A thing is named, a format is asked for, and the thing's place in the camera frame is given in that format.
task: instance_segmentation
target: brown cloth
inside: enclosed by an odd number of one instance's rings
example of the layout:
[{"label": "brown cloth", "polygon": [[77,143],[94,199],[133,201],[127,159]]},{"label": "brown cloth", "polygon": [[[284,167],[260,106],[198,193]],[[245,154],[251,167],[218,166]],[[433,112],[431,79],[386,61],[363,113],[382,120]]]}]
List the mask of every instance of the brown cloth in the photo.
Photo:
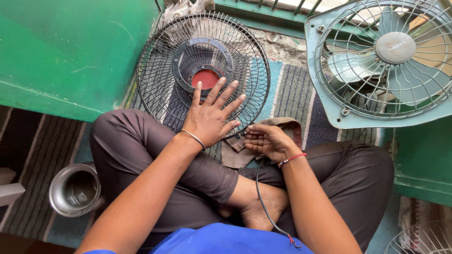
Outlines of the brown cloth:
[{"label": "brown cloth", "polygon": [[[297,120],[293,118],[269,118],[258,123],[280,127],[301,149],[301,124]],[[253,158],[262,157],[258,152],[245,148],[244,140],[244,137],[239,139],[232,137],[226,141],[222,141],[221,163],[223,166],[244,168]]]}]

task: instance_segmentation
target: black electric cable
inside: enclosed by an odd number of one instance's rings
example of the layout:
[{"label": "black electric cable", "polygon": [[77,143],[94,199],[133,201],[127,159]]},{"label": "black electric cable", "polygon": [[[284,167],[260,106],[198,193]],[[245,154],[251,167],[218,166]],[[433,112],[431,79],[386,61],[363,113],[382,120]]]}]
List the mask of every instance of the black electric cable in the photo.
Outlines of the black electric cable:
[{"label": "black electric cable", "polygon": [[264,159],[261,160],[259,167],[257,168],[257,173],[256,173],[256,189],[257,189],[257,195],[259,196],[259,200],[260,203],[262,204],[262,208],[264,209],[265,214],[267,215],[268,219],[270,220],[270,222],[272,223],[272,225],[279,231],[281,232],[281,234],[283,235],[287,235],[290,239],[290,242],[293,244],[293,246],[297,247],[297,248],[301,248],[303,245],[300,244],[300,246],[297,246],[295,244],[295,240],[292,239],[292,237],[290,236],[289,233],[287,233],[286,231],[280,229],[275,222],[272,220],[272,218],[270,217],[270,215],[268,214],[267,208],[264,205],[264,201],[262,200],[262,196],[260,195],[260,191],[259,191],[259,170],[260,170],[260,166],[262,165],[262,163],[264,162]]}]

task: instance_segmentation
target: person's right hand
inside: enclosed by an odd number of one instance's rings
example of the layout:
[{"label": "person's right hand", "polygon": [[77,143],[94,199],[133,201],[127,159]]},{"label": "person's right hand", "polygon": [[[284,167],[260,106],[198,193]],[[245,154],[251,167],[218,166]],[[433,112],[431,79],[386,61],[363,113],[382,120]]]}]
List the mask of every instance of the person's right hand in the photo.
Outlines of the person's right hand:
[{"label": "person's right hand", "polygon": [[300,148],[277,126],[254,124],[248,126],[245,147],[265,154],[276,163],[281,163],[301,154]]}]

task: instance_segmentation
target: black wire fan grill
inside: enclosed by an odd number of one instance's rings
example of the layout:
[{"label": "black wire fan grill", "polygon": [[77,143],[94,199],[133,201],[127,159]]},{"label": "black wire fan grill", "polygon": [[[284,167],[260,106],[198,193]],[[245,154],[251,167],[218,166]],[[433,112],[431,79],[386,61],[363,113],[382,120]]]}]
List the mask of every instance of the black wire fan grill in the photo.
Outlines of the black wire fan grill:
[{"label": "black wire fan grill", "polygon": [[243,134],[259,115],[270,89],[270,68],[259,41],[242,24],[217,13],[193,14],[165,25],[149,38],[137,67],[137,87],[146,111],[179,132],[202,81],[201,101],[226,78],[239,85],[226,105],[241,94],[245,101],[227,119],[241,125],[225,139]]}]

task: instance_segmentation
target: red thread bracelet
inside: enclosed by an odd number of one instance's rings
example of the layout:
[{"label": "red thread bracelet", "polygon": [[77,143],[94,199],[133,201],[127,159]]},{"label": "red thread bracelet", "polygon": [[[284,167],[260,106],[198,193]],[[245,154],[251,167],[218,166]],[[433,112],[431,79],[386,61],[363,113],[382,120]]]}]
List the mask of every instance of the red thread bracelet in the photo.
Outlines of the red thread bracelet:
[{"label": "red thread bracelet", "polygon": [[288,162],[288,161],[290,161],[290,160],[293,160],[293,159],[295,159],[295,158],[298,158],[298,157],[300,157],[300,156],[306,156],[306,155],[307,155],[307,154],[305,154],[305,153],[302,153],[302,154],[299,154],[299,155],[295,155],[294,157],[292,157],[292,158],[290,158],[290,159],[287,159],[287,160],[281,162],[280,164],[278,164],[278,167],[281,168],[281,166],[282,166],[284,163],[286,163],[286,162]]}]

